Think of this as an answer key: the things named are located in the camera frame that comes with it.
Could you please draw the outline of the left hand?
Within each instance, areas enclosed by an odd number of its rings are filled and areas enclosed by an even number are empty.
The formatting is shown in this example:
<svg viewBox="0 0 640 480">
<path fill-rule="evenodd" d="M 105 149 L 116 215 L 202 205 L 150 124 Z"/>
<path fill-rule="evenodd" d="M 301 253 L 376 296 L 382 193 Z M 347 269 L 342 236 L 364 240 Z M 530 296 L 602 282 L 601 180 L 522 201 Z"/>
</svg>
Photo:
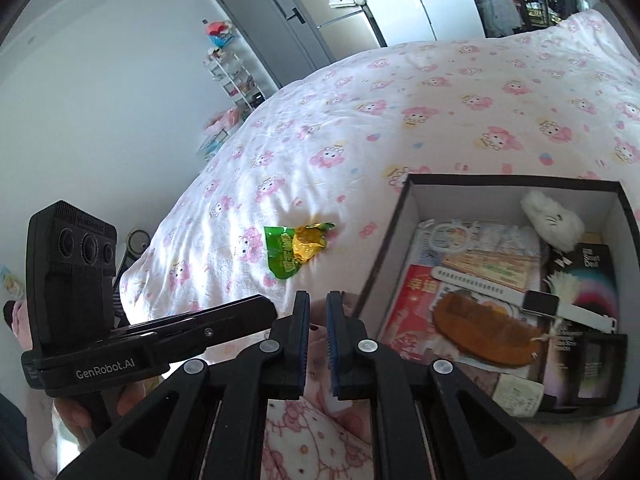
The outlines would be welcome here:
<svg viewBox="0 0 640 480">
<path fill-rule="evenodd" d="M 115 404 L 116 417 L 122 417 L 131 411 L 146 396 L 144 382 L 133 382 L 126 385 L 120 392 Z M 78 439 L 85 435 L 85 431 L 93 430 L 94 418 L 101 417 L 104 411 L 103 400 L 99 393 L 86 396 L 73 396 L 54 399 L 55 409 L 60 415 L 65 427 Z"/>
</svg>

